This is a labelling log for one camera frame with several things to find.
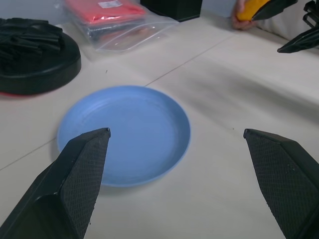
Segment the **blue plate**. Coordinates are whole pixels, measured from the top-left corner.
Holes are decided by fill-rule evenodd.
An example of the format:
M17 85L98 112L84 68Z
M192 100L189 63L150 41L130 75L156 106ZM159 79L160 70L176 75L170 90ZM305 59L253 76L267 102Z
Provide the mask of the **blue plate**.
M65 115L57 135L59 151L82 133L109 127L102 184L130 187L153 181L182 159L190 141L184 110L167 95L145 87L97 91Z

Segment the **black box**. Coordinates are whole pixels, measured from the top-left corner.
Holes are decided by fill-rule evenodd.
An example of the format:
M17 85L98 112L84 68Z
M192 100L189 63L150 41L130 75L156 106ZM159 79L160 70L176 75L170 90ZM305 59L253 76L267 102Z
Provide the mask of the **black box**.
M158 15L182 22L200 16L202 0L141 0L141 4Z

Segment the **ziplock bag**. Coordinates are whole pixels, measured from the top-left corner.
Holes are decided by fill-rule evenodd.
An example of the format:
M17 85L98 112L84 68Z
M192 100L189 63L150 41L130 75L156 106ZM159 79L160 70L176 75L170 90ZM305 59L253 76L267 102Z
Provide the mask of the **ziplock bag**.
M125 51L178 24L132 0L62 0L69 18L99 51Z

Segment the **human hand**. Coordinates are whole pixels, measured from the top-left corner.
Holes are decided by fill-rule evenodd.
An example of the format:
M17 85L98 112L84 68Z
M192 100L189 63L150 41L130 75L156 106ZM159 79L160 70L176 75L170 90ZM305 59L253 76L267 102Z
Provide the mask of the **human hand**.
M237 13L245 10L246 1L247 0L237 0L231 15L233 28L237 30L248 30L257 24L255 21L239 21L237 18Z

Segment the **black round object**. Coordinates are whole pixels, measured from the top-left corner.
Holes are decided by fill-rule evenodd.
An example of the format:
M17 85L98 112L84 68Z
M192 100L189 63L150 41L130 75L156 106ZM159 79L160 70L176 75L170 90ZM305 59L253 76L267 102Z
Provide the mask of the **black round object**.
M36 95L69 83L81 70L76 42L47 21L0 19L0 92Z

